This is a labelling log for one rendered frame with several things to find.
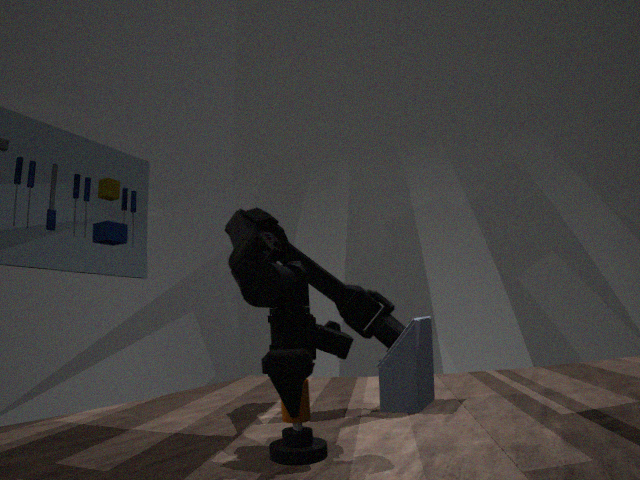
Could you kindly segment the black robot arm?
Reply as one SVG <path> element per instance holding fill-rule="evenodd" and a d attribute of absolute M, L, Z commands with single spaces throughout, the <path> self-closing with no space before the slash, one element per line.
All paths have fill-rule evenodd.
<path fill-rule="evenodd" d="M 229 266 L 246 303 L 260 308 L 309 306 L 310 284 L 336 303 L 348 326 L 363 338 L 375 336 L 390 349 L 406 328 L 390 314 L 393 303 L 377 291 L 342 283 L 290 244 L 277 223 L 257 207 L 240 208 L 226 224 L 233 246 Z M 381 311 L 379 302 L 384 305 Z M 310 317 L 306 350 L 314 354 L 317 348 L 346 359 L 353 338 L 336 322 L 323 326 L 316 324 L 313 314 Z"/>

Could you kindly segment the orange knob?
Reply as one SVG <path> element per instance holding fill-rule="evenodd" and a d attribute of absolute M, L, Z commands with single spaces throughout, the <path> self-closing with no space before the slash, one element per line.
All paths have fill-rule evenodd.
<path fill-rule="evenodd" d="M 305 422 L 308 422 L 308 421 L 311 420 L 309 381 L 308 381 L 308 379 L 306 379 L 304 381 L 304 383 L 303 383 L 298 418 L 291 418 L 290 417 L 290 415 L 287 412 L 287 409 L 284 406 L 282 400 L 281 400 L 281 409 L 282 409 L 283 422 L 286 422 L 286 423 L 305 423 Z"/>

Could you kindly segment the black round pedestal with silver shaft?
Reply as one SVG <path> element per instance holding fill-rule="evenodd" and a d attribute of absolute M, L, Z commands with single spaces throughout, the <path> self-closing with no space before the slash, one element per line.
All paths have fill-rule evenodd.
<path fill-rule="evenodd" d="M 327 443 L 313 437 L 313 428 L 293 423 L 282 430 L 282 438 L 272 441 L 269 451 L 270 460 L 281 465 L 314 464 L 327 457 Z"/>

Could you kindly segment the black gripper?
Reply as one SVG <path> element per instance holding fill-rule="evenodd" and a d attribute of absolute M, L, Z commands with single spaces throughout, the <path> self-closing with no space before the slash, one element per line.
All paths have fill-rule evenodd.
<path fill-rule="evenodd" d="M 312 374 L 316 353 L 306 350 L 310 306 L 271 308 L 270 351 L 261 359 L 291 418 L 298 418 L 304 381 Z"/>

